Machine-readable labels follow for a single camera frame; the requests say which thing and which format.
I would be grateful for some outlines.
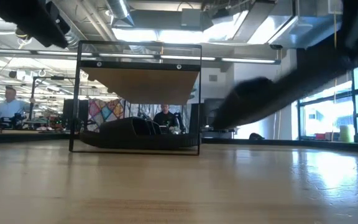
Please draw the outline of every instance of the blue shirt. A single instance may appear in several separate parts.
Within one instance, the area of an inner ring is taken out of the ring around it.
[[[24,101],[12,100],[10,103],[4,101],[0,103],[0,118],[12,118],[16,113],[24,114],[30,110],[30,104]]]

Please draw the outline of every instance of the man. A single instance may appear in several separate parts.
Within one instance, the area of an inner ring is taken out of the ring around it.
[[[175,126],[175,116],[169,112],[169,105],[161,105],[161,112],[154,116],[154,122],[160,126]]]
[[[5,87],[6,100],[0,103],[0,118],[12,118],[16,113],[24,114],[25,111],[30,110],[30,104],[16,99],[16,90],[11,86]]]

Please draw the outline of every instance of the table surface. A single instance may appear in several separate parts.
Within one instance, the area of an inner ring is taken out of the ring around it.
[[[0,144],[0,223],[358,223],[358,153],[204,144],[199,157],[186,157],[67,148],[67,140]]]

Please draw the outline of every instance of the black cable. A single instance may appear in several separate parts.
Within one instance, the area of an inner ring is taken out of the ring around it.
[[[179,7],[180,7],[183,3],[186,3],[186,4],[189,5],[192,9],[194,9],[194,7],[193,7],[189,2],[187,2],[187,1],[182,1],[182,2],[179,4],[179,6],[178,6],[177,11],[179,11]]]

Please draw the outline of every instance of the patterned fabric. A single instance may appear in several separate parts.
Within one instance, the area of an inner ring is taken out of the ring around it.
[[[124,118],[124,100],[117,99],[110,102],[101,100],[89,100],[88,119],[96,124],[88,125],[89,131],[99,132],[99,127],[104,122],[115,121]]]

